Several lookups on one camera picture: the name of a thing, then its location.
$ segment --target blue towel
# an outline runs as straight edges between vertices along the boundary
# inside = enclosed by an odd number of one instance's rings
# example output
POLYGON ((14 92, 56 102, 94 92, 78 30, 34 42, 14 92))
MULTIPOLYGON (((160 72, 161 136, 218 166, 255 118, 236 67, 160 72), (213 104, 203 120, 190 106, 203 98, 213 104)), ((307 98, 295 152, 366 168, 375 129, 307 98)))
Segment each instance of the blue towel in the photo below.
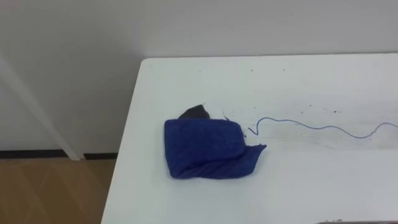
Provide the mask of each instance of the blue towel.
POLYGON ((265 145, 247 146, 239 124, 220 119, 165 122, 165 156, 176 179, 232 179, 253 172, 265 145))

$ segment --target black object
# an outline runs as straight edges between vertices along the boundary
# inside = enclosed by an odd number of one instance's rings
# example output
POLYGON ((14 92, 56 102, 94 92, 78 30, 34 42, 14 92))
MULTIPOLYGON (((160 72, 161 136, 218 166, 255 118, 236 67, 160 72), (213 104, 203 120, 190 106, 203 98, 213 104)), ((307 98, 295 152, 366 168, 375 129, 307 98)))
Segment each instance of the black object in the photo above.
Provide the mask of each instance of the black object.
POLYGON ((207 113, 203 105, 198 105, 193 108, 189 108, 179 117, 179 119, 183 118, 210 119, 210 115, 207 113))

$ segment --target blue cloth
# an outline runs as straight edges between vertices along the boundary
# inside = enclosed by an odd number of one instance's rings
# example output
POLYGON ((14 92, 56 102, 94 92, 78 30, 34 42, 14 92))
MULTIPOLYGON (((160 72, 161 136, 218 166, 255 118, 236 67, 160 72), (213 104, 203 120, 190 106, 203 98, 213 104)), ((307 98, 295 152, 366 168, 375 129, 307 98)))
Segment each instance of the blue cloth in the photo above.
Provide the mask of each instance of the blue cloth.
POLYGON ((220 119, 165 122, 165 156, 176 179, 231 179, 253 172, 265 145, 247 146, 239 124, 220 119))

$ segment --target white wall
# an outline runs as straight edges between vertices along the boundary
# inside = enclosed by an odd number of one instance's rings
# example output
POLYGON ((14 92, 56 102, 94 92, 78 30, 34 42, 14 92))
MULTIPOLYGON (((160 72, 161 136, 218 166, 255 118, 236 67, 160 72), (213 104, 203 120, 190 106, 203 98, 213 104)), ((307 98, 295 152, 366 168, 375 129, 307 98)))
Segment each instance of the white wall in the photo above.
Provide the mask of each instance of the white wall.
POLYGON ((144 57, 394 52, 397 11, 398 1, 4 0, 0 50, 72 148, 112 152, 144 57))
POLYGON ((0 151, 61 149, 0 79, 0 151))

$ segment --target cable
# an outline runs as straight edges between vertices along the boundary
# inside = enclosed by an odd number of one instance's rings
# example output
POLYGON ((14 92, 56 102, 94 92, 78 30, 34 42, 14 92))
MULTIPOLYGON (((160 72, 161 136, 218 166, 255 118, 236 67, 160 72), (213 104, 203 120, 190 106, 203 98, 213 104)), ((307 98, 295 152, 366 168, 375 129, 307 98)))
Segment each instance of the cable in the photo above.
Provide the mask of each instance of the cable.
POLYGON ((349 132, 347 132, 347 131, 344 130, 343 128, 340 128, 340 127, 337 127, 337 126, 334 126, 334 125, 328 125, 328 126, 324 126, 324 127, 317 128, 317 127, 308 126, 308 125, 306 125, 306 124, 303 124, 303 123, 300 123, 300 122, 298 122, 298 121, 294 121, 294 120, 291 120, 291 119, 274 119, 274 118, 270 118, 270 117, 263 117, 263 118, 261 118, 259 121, 257 121, 257 124, 256 124, 256 131, 253 131, 251 128, 248 128, 248 129, 249 129, 253 134, 255 134, 256 136, 258 136, 258 135, 259 135, 259 124, 260 124, 260 122, 261 122, 262 120, 265 120, 265 119, 269 119, 269 120, 271 120, 271 121, 276 121, 276 122, 292 122, 292 123, 296 123, 296 124, 299 124, 299 125, 304 126, 304 127, 306 127, 306 128, 314 129, 314 130, 322 130, 322 129, 326 129, 326 128, 335 128, 335 129, 339 129, 340 131, 342 131, 342 132, 346 133, 347 135, 349 135, 349 136, 351 136, 351 137, 353 137, 353 138, 356 138, 356 139, 365 139, 365 138, 368 138, 368 137, 372 136, 372 135, 373 135, 374 133, 376 133, 376 131, 377 131, 381 126, 383 126, 383 125, 390 125, 390 126, 393 126, 393 127, 395 127, 395 128, 398 128, 398 125, 396 125, 396 124, 392 124, 392 123, 388 123, 388 122, 383 122, 383 123, 379 124, 379 125, 374 129, 374 131, 372 131, 370 134, 367 134, 367 135, 365 135, 365 136, 355 136, 355 135, 353 135, 353 134, 350 134, 349 132))

